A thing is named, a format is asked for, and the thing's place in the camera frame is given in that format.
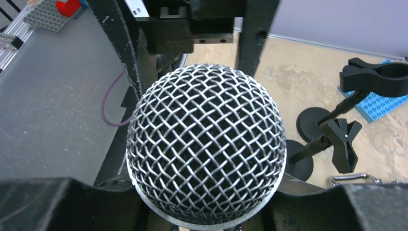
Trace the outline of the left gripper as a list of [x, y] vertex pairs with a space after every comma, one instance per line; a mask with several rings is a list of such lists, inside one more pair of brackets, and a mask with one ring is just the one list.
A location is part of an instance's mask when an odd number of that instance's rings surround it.
[[154, 54], [192, 53], [195, 44], [232, 43], [236, 17], [243, 16], [237, 69], [254, 76], [279, 4], [279, 0], [88, 1], [137, 100], [158, 79]]

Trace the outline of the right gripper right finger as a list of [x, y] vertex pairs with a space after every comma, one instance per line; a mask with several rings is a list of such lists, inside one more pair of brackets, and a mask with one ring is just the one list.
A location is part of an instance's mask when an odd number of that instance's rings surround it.
[[406, 231], [408, 185], [356, 183], [324, 189], [284, 174], [261, 221], [263, 231]]

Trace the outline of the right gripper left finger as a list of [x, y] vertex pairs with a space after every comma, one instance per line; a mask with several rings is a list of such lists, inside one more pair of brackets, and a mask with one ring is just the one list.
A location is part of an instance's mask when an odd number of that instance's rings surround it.
[[0, 182], [3, 231], [144, 231], [149, 210], [129, 179], [98, 186], [73, 178]]

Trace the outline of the black round-base mic stand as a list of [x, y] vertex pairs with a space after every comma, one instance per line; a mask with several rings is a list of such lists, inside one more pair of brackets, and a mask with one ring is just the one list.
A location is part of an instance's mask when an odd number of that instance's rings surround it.
[[329, 119], [348, 113], [371, 93], [382, 97], [396, 98], [408, 94], [408, 64], [389, 62], [371, 64], [360, 58], [351, 58], [339, 73], [340, 90], [352, 92], [332, 110], [309, 107], [296, 120], [300, 137], [309, 142], [323, 135], [319, 126]]

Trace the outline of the silver-head black microphone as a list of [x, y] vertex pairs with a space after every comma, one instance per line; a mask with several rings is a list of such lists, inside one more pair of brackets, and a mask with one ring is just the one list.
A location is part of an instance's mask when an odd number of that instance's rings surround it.
[[141, 96], [127, 129], [128, 174], [142, 201], [193, 230], [244, 223], [284, 175], [283, 119], [252, 76], [219, 64], [178, 68]]

